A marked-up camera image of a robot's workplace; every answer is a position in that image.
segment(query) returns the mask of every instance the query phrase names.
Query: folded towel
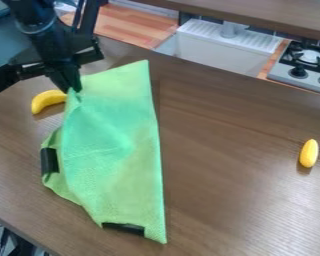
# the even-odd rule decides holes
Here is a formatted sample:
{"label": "folded towel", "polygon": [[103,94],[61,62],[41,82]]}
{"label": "folded towel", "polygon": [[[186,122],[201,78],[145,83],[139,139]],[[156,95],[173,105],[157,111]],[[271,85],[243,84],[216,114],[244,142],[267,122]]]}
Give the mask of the folded towel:
{"label": "folded towel", "polygon": [[166,243],[158,125],[148,61],[82,77],[42,144],[42,181],[101,227]]}

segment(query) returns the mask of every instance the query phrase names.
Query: kitchen counter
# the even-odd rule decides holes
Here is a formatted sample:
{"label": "kitchen counter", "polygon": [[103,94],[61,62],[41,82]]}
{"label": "kitchen counter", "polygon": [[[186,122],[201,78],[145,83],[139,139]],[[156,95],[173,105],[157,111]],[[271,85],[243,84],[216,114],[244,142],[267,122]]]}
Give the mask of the kitchen counter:
{"label": "kitchen counter", "polygon": [[[68,13],[61,20],[72,25],[73,17],[74,13]],[[95,34],[154,49],[175,33],[177,23],[176,19],[107,4],[99,11]]]}
{"label": "kitchen counter", "polygon": [[320,40],[320,0],[134,0]]}
{"label": "kitchen counter", "polygon": [[[103,40],[110,52],[117,42]],[[30,80],[0,94],[0,221],[54,254],[320,255],[320,95],[135,47],[148,59],[160,127],[168,244],[106,231],[43,187],[39,148],[61,107],[30,114],[53,87]]]}

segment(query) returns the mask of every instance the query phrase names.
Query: wooden table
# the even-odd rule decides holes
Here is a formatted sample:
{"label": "wooden table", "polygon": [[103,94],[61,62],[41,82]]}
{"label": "wooden table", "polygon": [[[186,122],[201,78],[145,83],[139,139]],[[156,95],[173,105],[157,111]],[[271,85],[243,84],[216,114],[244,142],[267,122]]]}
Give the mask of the wooden table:
{"label": "wooden table", "polygon": [[133,0],[320,40],[320,0]]}
{"label": "wooden table", "polygon": [[[105,41],[105,50],[114,42]],[[105,231],[41,184],[39,147],[61,107],[33,118],[42,79],[0,94],[0,221],[53,253],[320,255],[320,95],[136,49],[149,59],[160,124],[168,244]]]}

